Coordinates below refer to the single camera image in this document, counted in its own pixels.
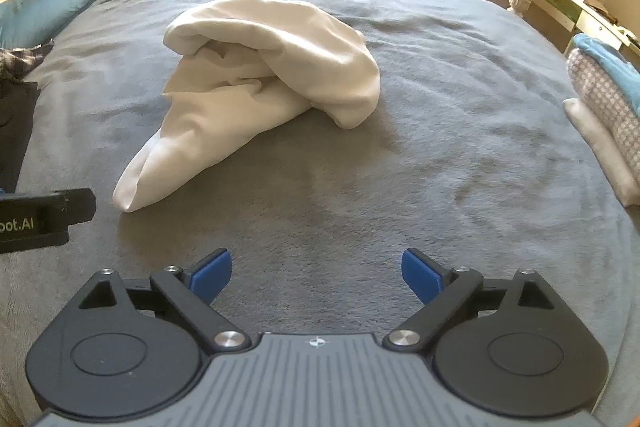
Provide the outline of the white green side table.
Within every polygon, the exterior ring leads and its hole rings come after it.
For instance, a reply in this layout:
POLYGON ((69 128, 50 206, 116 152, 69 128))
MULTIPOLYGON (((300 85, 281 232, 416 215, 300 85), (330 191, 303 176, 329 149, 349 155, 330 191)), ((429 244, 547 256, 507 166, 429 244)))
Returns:
POLYGON ((586 0, 532 0, 526 17, 564 54, 570 50, 573 36, 580 32, 607 43, 629 61, 639 63, 638 41, 586 0))

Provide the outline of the light blue folded cloth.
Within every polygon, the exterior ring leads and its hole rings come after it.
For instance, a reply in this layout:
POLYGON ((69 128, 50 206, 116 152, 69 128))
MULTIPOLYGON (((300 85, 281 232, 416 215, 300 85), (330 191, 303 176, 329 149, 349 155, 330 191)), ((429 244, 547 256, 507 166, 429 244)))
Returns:
POLYGON ((640 110, 640 75, 638 70, 609 44, 578 34, 573 38, 574 47, 593 58, 613 79, 625 95, 636 115, 640 110))

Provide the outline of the teal pillow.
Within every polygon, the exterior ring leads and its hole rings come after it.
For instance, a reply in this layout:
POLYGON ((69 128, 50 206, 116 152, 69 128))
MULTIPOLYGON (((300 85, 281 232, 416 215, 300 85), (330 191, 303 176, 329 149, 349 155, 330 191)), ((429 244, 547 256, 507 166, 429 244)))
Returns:
POLYGON ((2 49, 32 48, 53 39, 95 1, 8 0, 2 2, 2 49))

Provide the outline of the grey bed blanket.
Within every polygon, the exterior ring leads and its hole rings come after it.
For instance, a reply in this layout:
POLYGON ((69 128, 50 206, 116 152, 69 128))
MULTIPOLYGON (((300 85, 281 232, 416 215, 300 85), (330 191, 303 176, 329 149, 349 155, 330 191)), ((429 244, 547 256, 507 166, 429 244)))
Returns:
POLYGON ((178 64, 163 44, 214 0, 96 0, 29 75, 40 95, 18 188, 88 187, 96 215, 58 248, 1 259, 1 421, 39 415, 29 346, 102 268, 144 277, 216 248, 233 280, 216 308, 250 333, 383 335, 419 308, 399 258, 416 247, 488 277, 537 270, 610 360, 597 408, 639 412, 639 217, 624 209, 562 104, 564 57, 485 0, 283 0, 361 31, 381 98, 358 128, 318 110, 258 135, 156 205, 112 193, 160 127, 178 64))

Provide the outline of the plaid dark garment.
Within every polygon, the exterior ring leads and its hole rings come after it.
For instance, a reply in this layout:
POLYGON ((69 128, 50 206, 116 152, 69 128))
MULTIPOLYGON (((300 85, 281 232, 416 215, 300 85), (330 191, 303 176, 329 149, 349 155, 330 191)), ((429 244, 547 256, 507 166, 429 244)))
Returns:
POLYGON ((33 48, 2 49, 0 52, 1 78, 21 81, 37 68, 52 51, 54 41, 49 40, 33 48))

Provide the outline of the black folded garment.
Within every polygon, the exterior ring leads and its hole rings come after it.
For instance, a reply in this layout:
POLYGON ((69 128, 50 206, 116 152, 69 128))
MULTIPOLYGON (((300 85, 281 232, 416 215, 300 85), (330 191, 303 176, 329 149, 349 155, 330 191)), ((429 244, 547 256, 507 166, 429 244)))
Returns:
POLYGON ((35 82, 1 80, 0 185, 3 193, 15 192, 32 135, 38 96, 38 84, 35 82))

